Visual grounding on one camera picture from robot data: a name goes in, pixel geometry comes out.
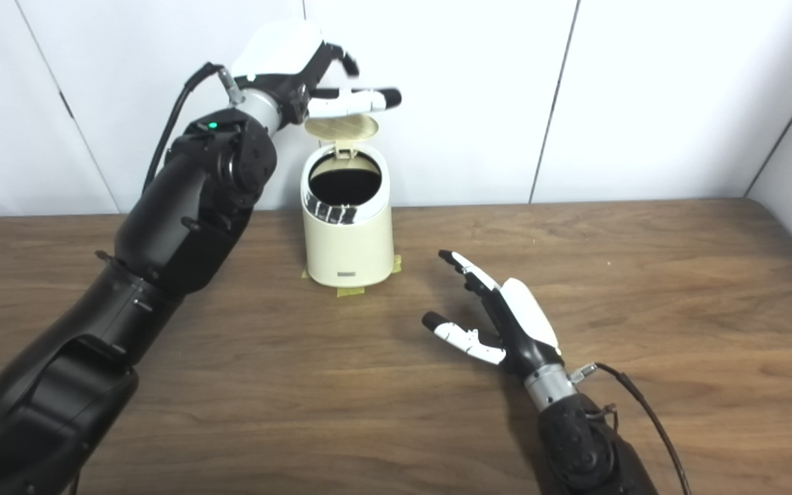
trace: yellow tape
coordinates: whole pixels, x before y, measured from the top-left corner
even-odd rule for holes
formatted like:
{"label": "yellow tape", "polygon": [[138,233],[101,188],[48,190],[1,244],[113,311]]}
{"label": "yellow tape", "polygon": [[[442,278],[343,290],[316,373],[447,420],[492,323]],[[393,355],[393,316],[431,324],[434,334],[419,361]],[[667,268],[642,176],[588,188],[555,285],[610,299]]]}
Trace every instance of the yellow tape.
{"label": "yellow tape", "polygon": [[338,288],[338,297],[343,298],[344,296],[358,296],[359,294],[365,294],[365,287],[339,287]]}

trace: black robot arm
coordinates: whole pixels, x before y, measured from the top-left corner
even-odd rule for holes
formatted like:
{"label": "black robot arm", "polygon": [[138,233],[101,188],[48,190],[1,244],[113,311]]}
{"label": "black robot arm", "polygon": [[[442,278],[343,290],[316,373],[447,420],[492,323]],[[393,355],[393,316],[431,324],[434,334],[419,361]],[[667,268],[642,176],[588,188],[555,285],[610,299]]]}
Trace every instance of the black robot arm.
{"label": "black robot arm", "polygon": [[[136,390],[132,366],[240,239],[277,165],[271,138],[309,115],[310,93],[333,61],[358,74],[315,26],[284,21],[257,32],[235,63],[254,72],[239,82],[210,63],[189,79],[114,253],[98,252],[102,272],[0,372],[0,495],[57,495],[75,479]],[[155,173],[186,94],[215,73],[229,107],[191,122]]]}
{"label": "black robot arm", "polygon": [[[605,364],[587,364],[568,376],[558,339],[527,286],[515,278],[498,285],[458,253],[443,250],[439,256],[464,276],[465,288],[481,298],[503,347],[482,345],[477,330],[467,332],[437,313],[427,313],[424,326],[472,357],[500,364],[524,383],[538,410],[537,435],[544,450],[541,471],[550,475],[559,495],[657,495],[641,458],[616,431],[616,417],[613,426],[607,423],[613,407],[598,407],[575,387],[594,370],[614,370]],[[690,495],[680,460],[655,414],[628,377],[616,374],[663,435],[684,492]]]}

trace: wooden table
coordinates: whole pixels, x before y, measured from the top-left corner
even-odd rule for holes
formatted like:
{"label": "wooden table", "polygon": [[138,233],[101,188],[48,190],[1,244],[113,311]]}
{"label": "wooden table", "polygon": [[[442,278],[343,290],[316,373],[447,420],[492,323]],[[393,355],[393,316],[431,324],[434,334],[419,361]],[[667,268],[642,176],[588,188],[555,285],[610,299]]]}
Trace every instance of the wooden table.
{"label": "wooden table", "polygon": [[[0,368],[75,301],[122,217],[0,219]],[[525,281],[569,366],[634,377],[697,494],[792,493],[792,238],[746,200],[394,211],[402,273],[364,295],[302,279],[295,211],[260,212],[138,366],[140,388],[82,473],[90,493],[538,493],[535,411],[514,377],[421,326],[489,329],[450,248]],[[679,485],[612,379],[620,432]]]}

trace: cream trash can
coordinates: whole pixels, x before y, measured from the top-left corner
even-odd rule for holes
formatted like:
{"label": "cream trash can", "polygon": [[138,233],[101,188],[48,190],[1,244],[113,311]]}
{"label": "cream trash can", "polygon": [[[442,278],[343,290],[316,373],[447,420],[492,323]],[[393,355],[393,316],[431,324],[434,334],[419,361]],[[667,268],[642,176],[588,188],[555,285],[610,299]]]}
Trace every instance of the cream trash can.
{"label": "cream trash can", "polygon": [[377,132],[367,115],[305,123],[320,141],[301,177],[307,273],[330,287],[365,287],[393,272],[390,173],[361,141]]}

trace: wall seam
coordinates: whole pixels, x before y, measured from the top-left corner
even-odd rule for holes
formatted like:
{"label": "wall seam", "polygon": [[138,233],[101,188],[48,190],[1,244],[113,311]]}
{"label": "wall seam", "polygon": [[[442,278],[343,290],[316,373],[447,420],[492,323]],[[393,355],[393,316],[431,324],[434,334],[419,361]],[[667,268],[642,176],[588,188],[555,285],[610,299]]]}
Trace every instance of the wall seam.
{"label": "wall seam", "polygon": [[763,163],[761,163],[760,170],[758,170],[756,175],[753,176],[753,179],[751,180],[751,184],[747,186],[747,190],[745,191],[745,195],[744,195],[745,198],[751,194],[751,189],[754,188],[754,185],[757,183],[758,179],[760,179],[763,170],[766,169],[766,166],[769,164],[769,161],[772,160],[772,157],[774,156],[774,154],[776,154],[776,151],[778,151],[778,147],[782,143],[784,137],[790,131],[791,126],[792,126],[792,116],[790,116],[790,120],[786,122],[786,126],[784,126],[783,131],[778,136],[778,139],[776,139],[775,144],[772,146],[772,149],[767,154],[766,159],[764,159]]}
{"label": "wall seam", "polygon": [[29,25],[29,19],[26,18],[26,13],[23,12],[23,7],[20,6],[19,0],[14,0],[14,4],[16,5],[16,9],[20,12],[20,17],[23,19],[24,25],[26,25],[26,29],[29,31],[30,37],[32,37],[32,43],[35,44],[35,50],[38,50],[38,54],[41,56],[42,62],[45,63],[45,67],[47,68],[48,74],[51,76],[51,80],[54,82],[54,87],[57,88],[57,91],[60,93],[60,98],[63,99],[63,103],[66,106],[66,109],[69,111],[69,116],[72,119],[72,123],[75,125],[76,131],[78,131],[78,135],[81,138],[81,142],[85,145],[85,150],[87,151],[88,156],[91,157],[91,162],[93,163],[94,168],[97,170],[97,174],[100,176],[100,181],[103,182],[103,186],[106,188],[106,192],[109,195],[109,199],[112,200],[112,206],[114,207],[115,211],[120,211],[120,207],[118,206],[118,201],[116,201],[116,197],[112,192],[112,188],[109,187],[108,181],[106,181],[106,175],[103,175],[103,170],[100,168],[100,164],[97,163],[97,157],[94,156],[94,151],[91,150],[91,145],[88,144],[87,138],[85,137],[85,133],[81,131],[81,126],[78,125],[78,121],[76,121],[75,116],[72,115],[72,110],[69,110],[69,104],[67,103],[66,96],[63,93],[63,89],[60,88],[60,83],[57,82],[57,77],[54,75],[54,70],[51,69],[50,63],[47,62],[47,57],[45,56],[45,52],[41,50],[41,44],[39,43],[38,38],[35,37],[35,32],[32,31],[32,26]]}
{"label": "wall seam", "polygon": [[543,144],[540,147],[540,157],[537,159],[537,170],[533,173],[533,183],[531,185],[531,196],[527,198],[527,203],[534,202],[534,192],[537,191],[537,181],[540,179],[540,167],[543,165],[543,153],[546,151],[546,143],[549,138],[549,129],[552,128],[552,117],[556,113],[556,104],[558,103],[558,93],[560,91],[560,83],[564,76],[564,67],[567,65],[567,56],[570,52],[570,41],[573,38],[573,30],[576,27],[576,18],[579,16],[579,6],[582,0],[576,0],[576,7],[573,10],[573,19],[570,21],[570,31],[566,36],[566,44],[564,45],[564,56],[562,57],[562,66],[558,70],[558,82],[555,85],[555,92],[552,96],[552,107],[549,110],[549,118],[546,121],[546,132],[543,134]]}

